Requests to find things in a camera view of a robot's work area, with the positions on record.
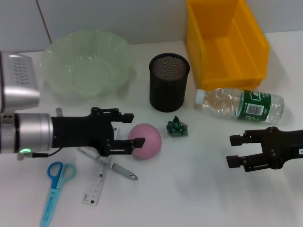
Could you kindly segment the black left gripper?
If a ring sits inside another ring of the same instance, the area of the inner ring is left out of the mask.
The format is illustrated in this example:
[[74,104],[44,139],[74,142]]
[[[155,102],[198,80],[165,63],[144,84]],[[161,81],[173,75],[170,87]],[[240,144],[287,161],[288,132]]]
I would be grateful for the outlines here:
[[122,114],[118,108],[93,107],[83,117],[52,117],[52,148],[92,147],[100,156],[131,155],[135,148],[142,148],[145,138],[114,140],[111,122],[131,123],[132,113]]

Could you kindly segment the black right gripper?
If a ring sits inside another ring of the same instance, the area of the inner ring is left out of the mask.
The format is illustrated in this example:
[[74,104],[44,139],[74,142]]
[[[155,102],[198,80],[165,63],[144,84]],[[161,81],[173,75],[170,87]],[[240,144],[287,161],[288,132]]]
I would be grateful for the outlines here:
[[263,154],[227,156],[229,168],[243,166],[245,172],[262,169],[281,169],[285,162],[303,157],[303,131],[281,131],[277,127],[265,130],[246,130],[243,135],[231,135],[231,146],[261,143]]

